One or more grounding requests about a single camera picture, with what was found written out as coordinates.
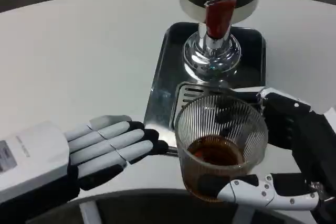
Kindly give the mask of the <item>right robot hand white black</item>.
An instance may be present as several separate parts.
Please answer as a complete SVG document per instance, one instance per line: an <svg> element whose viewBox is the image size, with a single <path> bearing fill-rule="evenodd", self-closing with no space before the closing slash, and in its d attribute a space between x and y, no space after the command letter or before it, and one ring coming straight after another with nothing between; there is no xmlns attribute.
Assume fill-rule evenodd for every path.
<svg viewBox="0 0 336 224"><path fill-rule="evenodd" d="M256 108L268 129L269 143L291 151L298 173L238 178L217 196L254 207L309 211L317 223L335 223L335 109L318 114L312 107L272 88L226 90Z"/></svg>

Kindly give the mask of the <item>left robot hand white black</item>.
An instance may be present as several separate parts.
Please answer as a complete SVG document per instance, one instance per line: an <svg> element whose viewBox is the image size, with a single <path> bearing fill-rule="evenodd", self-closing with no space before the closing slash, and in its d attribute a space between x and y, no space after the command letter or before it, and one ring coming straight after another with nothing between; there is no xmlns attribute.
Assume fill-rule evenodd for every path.
<svg viewBox="0 0 336 224"><path fill-rule="evenodd" d="M68 132L43 122L1 140L1 206L57 205L169 149L156 130L103 115Z"/></svg>

